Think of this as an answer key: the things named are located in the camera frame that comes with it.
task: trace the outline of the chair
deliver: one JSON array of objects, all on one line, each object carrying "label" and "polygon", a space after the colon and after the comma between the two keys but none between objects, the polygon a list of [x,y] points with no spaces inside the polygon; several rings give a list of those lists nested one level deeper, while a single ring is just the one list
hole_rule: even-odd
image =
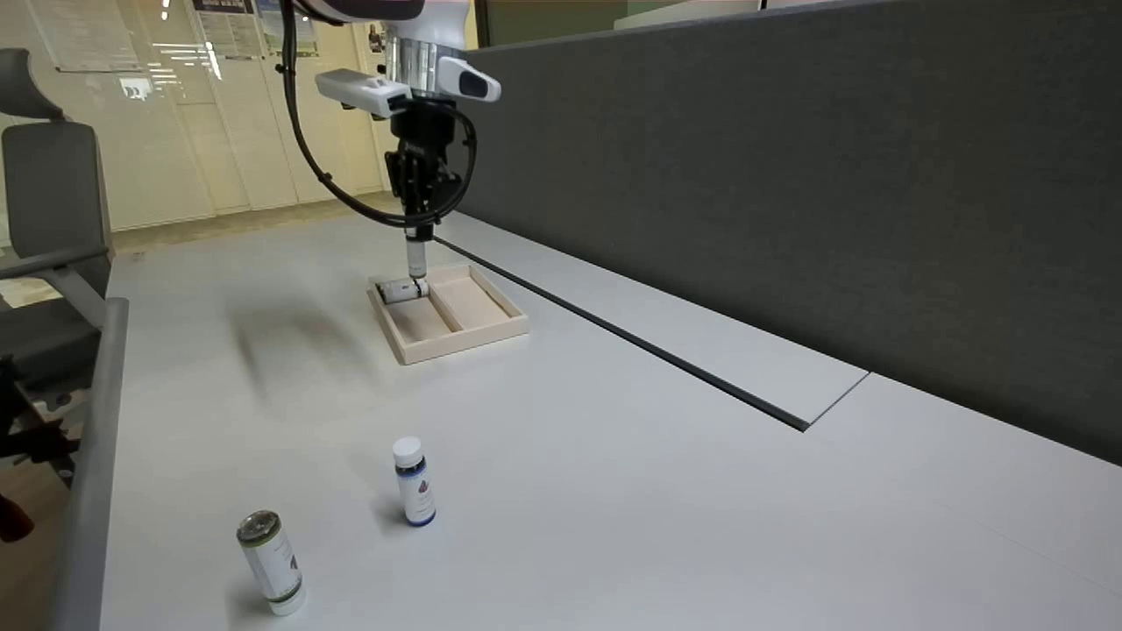
[{"label": "chair", "polygon": [[0,112],[37,118],[4,131],[6,223],[19,259],[0,280],[41,277],[62,297],[0,313],[0,459],[72,462],[78,447],[33,398],[89,386],[109,282],[109,217],[99,138],[72,122],[33,79],[30,49],[0,49]]}]

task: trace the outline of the floor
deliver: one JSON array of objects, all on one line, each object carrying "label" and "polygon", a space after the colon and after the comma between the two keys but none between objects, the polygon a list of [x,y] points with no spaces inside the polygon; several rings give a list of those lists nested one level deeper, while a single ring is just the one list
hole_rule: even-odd
[{"label": "floor", "polygon": [[[374,207],[397,207],[392,197],[372,197]],[[173,223],[173,228],[143,228],[121,231],[113,239],[115,257],[138,257],[150,247],[206,243],[206,239],[235,239],[246,231],[281,231],[320,219],[342,219],[349,209],[336,202],[287,207],[287,209],[256,209],[231,214],[214,219]],[[0,286],[6,304],[30,304],[54,297],[54,291],[40,280],[16,280]],[[51,467],[40,462],[0,462],[0,495],[19,502],[37,529],[19,543],[0,543],[0,626],[4,631],[41,631],[51,605],[51,582],[58,562],[58,541],[66,507],[66,487]]]}]

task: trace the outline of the small bottle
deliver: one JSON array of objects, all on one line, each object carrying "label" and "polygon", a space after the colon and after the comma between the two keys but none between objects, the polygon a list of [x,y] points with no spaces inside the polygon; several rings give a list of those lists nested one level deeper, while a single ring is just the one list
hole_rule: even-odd
[{"label": "small bottle", "polygon": [[421,437],[408,433],[392,441],[392,471],[408,524],[429,524],[434,519],[434,497],[429,487]]},{"label": "small bottle", "polygon": [[281,616],[294,613],[307,601],[307,586],[302,566],[281,531],[281,516],[254,513],[239,524],[239,543],[270,609]]}]

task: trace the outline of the gray partition wall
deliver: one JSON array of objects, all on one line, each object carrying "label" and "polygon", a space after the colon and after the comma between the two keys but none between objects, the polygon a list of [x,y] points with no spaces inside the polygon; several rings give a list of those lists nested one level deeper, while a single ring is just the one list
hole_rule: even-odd
[{"label": "gray partition wall", "polygon": [[462,202],[1122,462],[1122,2],[773,10],[485,49]]}]

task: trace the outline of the wooden base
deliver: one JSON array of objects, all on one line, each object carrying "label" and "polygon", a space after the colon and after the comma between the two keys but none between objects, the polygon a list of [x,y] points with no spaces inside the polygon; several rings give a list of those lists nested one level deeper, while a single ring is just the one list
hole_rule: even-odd
[{"label": "wooden base", "polygon": [[374,318],[402,365],[461,355],[528,332],[518,313],[476,265],[434,265],[429,297],[385,304],[372,286]]}]

